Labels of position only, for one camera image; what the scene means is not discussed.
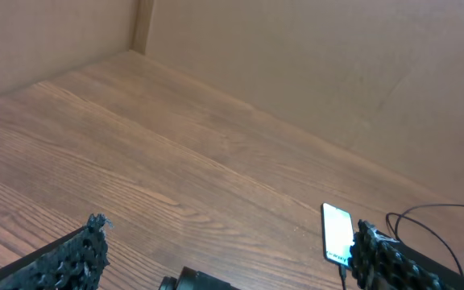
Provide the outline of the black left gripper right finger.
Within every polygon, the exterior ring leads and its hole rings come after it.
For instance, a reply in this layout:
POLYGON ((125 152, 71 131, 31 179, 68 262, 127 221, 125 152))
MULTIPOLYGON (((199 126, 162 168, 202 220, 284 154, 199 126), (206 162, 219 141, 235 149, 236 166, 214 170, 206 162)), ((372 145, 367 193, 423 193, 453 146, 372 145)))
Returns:
POLYGON ((464 276, 360 220, 348 265, 361 289, 464 290, 464 276))

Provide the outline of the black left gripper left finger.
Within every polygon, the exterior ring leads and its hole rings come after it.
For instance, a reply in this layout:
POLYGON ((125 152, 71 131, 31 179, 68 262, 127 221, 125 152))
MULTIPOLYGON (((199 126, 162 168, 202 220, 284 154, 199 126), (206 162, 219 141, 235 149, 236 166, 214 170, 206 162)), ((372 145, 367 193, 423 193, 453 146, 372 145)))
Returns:
POLYGON ((81 228, 0 268, 0 290, 97 289, 110 264, 102 213, 81 228))

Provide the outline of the Galaxy smartphone blue screen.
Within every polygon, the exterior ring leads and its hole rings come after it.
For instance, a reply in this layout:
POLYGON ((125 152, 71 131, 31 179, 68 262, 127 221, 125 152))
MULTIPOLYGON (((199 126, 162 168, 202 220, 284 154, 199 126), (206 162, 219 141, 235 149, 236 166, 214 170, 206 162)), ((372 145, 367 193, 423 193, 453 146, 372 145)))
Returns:
POLYGON ((325 259, 350 269, 350 248, 354 245, 351 215, 331 204, 321 205, 322 238, 325 259))

